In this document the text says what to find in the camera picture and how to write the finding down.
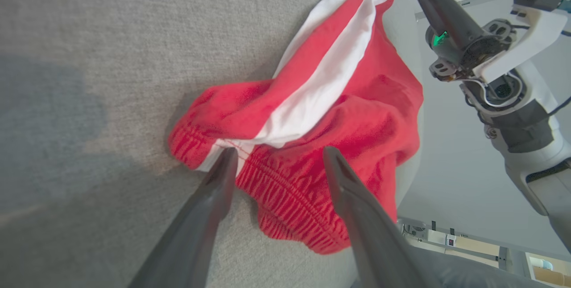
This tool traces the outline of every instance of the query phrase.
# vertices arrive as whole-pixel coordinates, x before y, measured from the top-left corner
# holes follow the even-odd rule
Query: red and white garment
[[[173,155],[207,171],[237,148],[236,185],[257,201],[261,230],[330,254],[350,245],[323,165],[334,146],[395,220],[395,169],[418,150],[422,86],[384,33],[392,3],[320,1],[273,79],[214,86],[194,101],[170,135]]]

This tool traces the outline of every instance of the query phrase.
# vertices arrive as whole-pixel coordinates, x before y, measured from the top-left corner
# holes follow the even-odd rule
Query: red fabric
[[[174,156],[196,169],[217,139],[254,138],[269,115],[312,75],[361,1],[347,0],[317,27],[277,78],[205,91],[171,134]],[[301,241],[320,254],[350,245],[331,202],[324,146],[341,151],[396,220],[395,169],[419,146],[422,87],[384,33],[382,15],[392,2],[377,6],[365,55],[341,96],[309,133],[282,148],[259,144],[251,153],[235,144],[245,160],[236,185],[258,203],[258,222],[267,236]]]

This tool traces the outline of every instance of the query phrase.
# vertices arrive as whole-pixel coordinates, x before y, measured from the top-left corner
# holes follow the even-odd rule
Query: green led
[[[444,41],[445,38],[448,37],[448,32],[443,32],[442,35],[440,36],[435,36],[434,37],[434,42],[432,42],[432,46],[438,46],[440,44],[442,44],[442,42]]]

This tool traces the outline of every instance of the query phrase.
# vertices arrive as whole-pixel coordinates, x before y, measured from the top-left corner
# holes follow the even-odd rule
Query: white robotic arm
[[[534,209],[571,251],[571,146],[559,131],[558,106],[530,58],[562,33],[562,0],[514,0],[512,14],[529,26],[492,20],[480,28],[454,0],[418,0],[430,28],[426,41],[439,57],[430,72],[463,81],[466,103],[505,159],[505,169]],[[516,42],[516,28],[527,28]]]

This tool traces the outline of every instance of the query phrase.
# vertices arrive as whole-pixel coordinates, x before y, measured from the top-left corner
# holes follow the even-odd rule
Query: gray fabric surface
[[[0,286],[126,286],[202,177],[169,155],[175,121],[206,87],[270,78],[318,1],[0,0]],[[412,10],[396,6],[388,35],[418,50]],[[355,276],[350,249],[267,239],[237,191],[208,282]]]

